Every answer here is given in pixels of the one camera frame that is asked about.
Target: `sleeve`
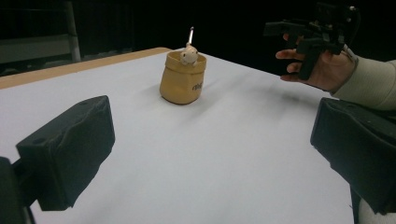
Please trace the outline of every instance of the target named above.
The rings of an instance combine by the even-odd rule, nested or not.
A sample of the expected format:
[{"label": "sleeve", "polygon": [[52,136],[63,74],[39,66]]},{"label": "sleeve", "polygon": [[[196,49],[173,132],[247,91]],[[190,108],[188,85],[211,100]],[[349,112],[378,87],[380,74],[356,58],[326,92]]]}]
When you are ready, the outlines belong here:
[{"label": "sleeve", "polygon": [[396,60],[358,58],[354,74],[332,96],[372,109],[396,110]]}]

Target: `white table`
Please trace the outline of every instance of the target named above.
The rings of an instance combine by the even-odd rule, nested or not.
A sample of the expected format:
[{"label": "white table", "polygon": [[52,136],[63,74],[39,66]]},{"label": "white table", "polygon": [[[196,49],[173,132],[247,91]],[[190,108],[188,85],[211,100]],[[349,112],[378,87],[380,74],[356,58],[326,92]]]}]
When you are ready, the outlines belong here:
[{"label": "white table", "polygon": [[111,154],[73,208],[35,202],[36,223],[352,224],[348,183],[309,143],[329,94],[205,56],[189,105],[159,93],[166,52],[0,90],[0,156],[11,162],[72,105],[110,100]]}]

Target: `human hand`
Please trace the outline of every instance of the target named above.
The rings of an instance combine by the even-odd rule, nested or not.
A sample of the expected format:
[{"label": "human hand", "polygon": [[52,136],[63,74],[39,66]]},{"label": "human hand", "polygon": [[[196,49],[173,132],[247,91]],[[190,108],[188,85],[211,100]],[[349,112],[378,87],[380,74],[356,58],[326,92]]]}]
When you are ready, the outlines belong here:
[{"label": "human hand", "polygon": [[[288,40],[289,35],[284,34],[283,38]],[[295,59],[302,62],[304,57],[305,55],[298,54],[296,49],[283,49],[276,53],[276,58],[280,60]],[[336,92],[352,75],[355,61],[351,60],[344,51],[341,51],[339,55],[334,55],[326,50],[319,55],[308,80],[298,78],[301,66],[300,62],[290,63],[286,70],[291,74],[283,75],[280,78],[284,81],[301,82],[324,91]]]}]

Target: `tabletop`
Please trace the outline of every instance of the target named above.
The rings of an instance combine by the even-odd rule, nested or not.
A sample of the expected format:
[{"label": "tabletop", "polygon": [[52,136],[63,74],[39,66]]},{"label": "tabletop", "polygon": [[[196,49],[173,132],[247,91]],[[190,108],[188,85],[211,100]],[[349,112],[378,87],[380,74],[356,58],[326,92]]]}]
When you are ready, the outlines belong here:
[{"label": "tabletop", "polygon": [[201,54],[201,96],[159,92],[166,53],[0,78],[0,156],[72,105],[110,101],[116,142],[74,207],[41,223],[353,223],[348,183],[310,145],[327,92]]}]

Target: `wooden table edge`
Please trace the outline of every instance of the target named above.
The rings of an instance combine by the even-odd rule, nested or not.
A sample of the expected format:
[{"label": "wooden table edge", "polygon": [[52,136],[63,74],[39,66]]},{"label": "wooden table edge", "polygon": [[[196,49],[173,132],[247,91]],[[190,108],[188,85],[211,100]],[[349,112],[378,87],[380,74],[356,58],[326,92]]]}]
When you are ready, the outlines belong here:
[{"label": "wooden table edge", "polygon": [[144,58],[168,51],[171,51],[171,49],[162,48],[162,47],[154,48],[154,49],[143,49],[139,51],[134,51],[134,52],[120,54],[111,57],[105,57],[101,59],[90,60],[81,63],[71,63],[62,66],[56,66],[56,67],[26,72],[26,73],[19,73],[15,75],[0,77],[0,90],[39,81],[39,80],[44,80],[47,78],[59,77],[66,74],[84,71],[96,67]]}]

